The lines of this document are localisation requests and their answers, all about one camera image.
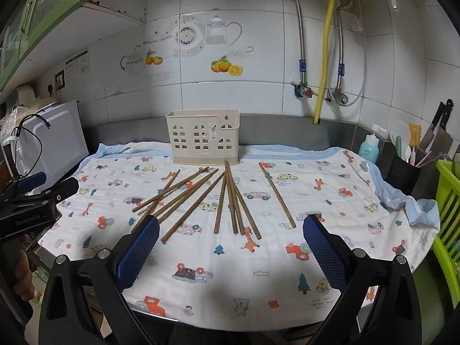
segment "printed cloth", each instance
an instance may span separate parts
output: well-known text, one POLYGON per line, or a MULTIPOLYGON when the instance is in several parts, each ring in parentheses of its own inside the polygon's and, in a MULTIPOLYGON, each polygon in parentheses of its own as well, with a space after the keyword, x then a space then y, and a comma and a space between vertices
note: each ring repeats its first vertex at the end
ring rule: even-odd
MULTIPOLYGON (((130 146, 129 154, 120 153, 123 149, 102 146, 80 166, 74 176, 80 183, 78 193, 58 205, 62 218, 40 240, 53 255, 66 254, 76 260, 112 248, 142 216, 142 211, 132 213, 137 204, 157 194, 177 169, 181 173, 176 182, 197 170, 197 166, 174 164, 170 149, 162 145, 148 152, 130 146)), ((270 331, 316 323, 326 317, 340 293, 330 287, 304 240, 302 222, 308 214, 317 214, 327 230, 340 235, 350 248, 388 260, 403 254, 412 270, 438 232, 424 223, 410 225, 404 207, 393 210, 380 202, 375 192, 382 183, 374 180, 373 166, 352 152, 275 147, 242 147, 241 151, 232 176, 262 238, 256 239, 241 207, 245 235, 233 234, 227 195, 219 233, 213 233, 218 183, 166 244, 158 240, 133 287, 123 292, 132 307, 228 331, 270 331), (273 178, 295 228, 258 162, 273 178)), ((160 237, 222 170, 219 167, 162 223, 160 237)), ((370 288, 365 303, 372 302, 373 295, 370 288)))

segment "blue textured gripper pad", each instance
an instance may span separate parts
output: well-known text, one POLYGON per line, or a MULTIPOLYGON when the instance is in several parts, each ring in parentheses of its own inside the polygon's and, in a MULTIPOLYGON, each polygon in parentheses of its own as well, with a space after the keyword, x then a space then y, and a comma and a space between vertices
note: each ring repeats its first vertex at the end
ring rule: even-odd
POLYGON ((311 216, 304 220, 304 238, 332 288, 344 292, 345 266, 311 216))
POLYGON ((150 219, 119 261, 116 267, 116 287, 120 294, 124 289, 131 288, 137 279, 147 257, 152 252, 158 237, 160 225, 158 219, 149 215, 150 219))

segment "person's hand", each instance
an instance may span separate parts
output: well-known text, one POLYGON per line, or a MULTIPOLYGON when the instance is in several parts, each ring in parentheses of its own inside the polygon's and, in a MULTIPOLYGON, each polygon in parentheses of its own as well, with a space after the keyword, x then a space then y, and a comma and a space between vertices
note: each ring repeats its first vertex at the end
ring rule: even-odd
MULTIPOLYGON (((28 236, 24 235, 21 242, 27 242, 28 236)), ((14 268, 14 275, 19 280, 14 286, 14 291, 24 301, 29 301, 34 298, 35 288, 32 284, 32 272, 28 266, 27 254, 21 250, 21 258, 14 268)))

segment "green cabinet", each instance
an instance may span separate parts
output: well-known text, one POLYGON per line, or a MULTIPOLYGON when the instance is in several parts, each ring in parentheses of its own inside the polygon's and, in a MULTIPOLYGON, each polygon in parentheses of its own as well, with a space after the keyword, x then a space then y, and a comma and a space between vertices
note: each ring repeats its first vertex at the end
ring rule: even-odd
POLYGON ((57 24, 86 0, 23 0, 10 18, 0 53, 0 89, 21 61, 57 24))

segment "white plastic utensil caddy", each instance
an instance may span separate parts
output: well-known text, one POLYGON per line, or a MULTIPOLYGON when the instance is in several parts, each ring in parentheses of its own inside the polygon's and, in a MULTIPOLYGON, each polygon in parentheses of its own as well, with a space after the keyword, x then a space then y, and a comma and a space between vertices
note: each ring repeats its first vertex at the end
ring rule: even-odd
POLYGON ((166 116, 174 163, 238 163, 239 110, 184 110, 166 116))

